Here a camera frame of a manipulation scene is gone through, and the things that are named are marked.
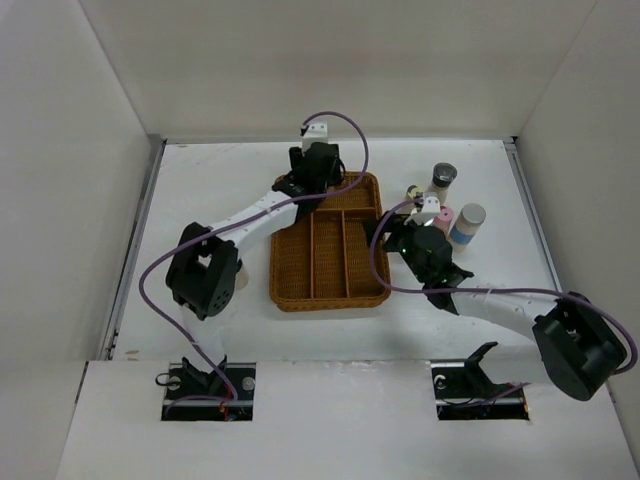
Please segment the black grinder top spice bottle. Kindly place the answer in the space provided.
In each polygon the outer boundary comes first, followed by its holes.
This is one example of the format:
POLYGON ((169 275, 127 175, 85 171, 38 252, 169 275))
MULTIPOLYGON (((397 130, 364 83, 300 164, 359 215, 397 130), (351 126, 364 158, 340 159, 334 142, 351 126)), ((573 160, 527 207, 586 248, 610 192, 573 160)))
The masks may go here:
POLYGON ((434 165, 427 192, 436 195, 441 206, 446 204, 449 188, 457 174, 456 167, 450 163, 440 162, 434 165))

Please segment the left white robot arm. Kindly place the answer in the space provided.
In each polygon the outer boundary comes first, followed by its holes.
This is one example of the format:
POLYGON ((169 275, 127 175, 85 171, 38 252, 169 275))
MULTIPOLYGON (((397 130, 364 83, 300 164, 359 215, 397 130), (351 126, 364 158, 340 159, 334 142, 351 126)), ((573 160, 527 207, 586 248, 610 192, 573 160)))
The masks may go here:
POLYGON ((288 228, 318 208, 328 189, 342 184, 344 164, 336 144, 315 142, 307 150, 289 149, 292 169, 242 212, 211 227, 189 224, 181 245, 214 231, 215 236, 174 255, 165 283, 178 305, 203 321, 220 314, 236 288, 242 257, 256 244, 288 228))

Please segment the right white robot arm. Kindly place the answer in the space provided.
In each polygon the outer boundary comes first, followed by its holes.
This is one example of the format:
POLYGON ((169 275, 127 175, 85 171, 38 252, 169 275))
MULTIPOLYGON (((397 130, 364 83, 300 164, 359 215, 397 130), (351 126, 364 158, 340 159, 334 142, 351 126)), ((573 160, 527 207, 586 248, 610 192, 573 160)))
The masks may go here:
POLYGON ((548 381, 567 396, 587 401, 610 377, 639 360, 622 325, 576 292, 483 286, 453 261, 444 233, 408 215, 387 212, 364 224, 371 250, 401 256, 436 309, 487 321, 532 341, 548 381))

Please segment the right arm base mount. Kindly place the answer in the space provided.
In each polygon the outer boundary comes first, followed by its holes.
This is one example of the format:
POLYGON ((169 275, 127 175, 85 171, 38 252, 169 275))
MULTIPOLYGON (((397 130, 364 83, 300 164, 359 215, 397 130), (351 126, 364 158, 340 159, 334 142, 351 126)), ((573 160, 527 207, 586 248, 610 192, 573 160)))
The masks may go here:
POLYGON ((481 362, 497 345, 487 342, 466 358, 431 363, 440 421, 529 420, 527 383, 494 383, 482 369, 481 362))

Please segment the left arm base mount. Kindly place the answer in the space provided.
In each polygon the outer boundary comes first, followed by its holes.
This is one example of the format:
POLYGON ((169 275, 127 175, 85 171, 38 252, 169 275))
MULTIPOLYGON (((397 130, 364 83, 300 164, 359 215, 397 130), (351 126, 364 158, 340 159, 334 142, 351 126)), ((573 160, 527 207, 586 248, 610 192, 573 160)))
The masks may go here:
POLYGON ((161 420, 174 422, 243 422, 253 419, 257 365, 228 363, 218 368, 235 388, 215 371, 196 368, 186 357, 158 374, 155 384, 163 389, 161 420))

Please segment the black cap white spice bottle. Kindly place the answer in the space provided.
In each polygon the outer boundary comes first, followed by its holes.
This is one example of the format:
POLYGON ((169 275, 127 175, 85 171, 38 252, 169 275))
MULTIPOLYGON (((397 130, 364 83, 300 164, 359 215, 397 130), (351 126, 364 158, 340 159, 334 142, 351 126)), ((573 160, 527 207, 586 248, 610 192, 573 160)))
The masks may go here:
POLYGON ((249 273, 244 265, 242 265, 235 276, 235 290, 240 291, 244 289, 249 283, 249 273))

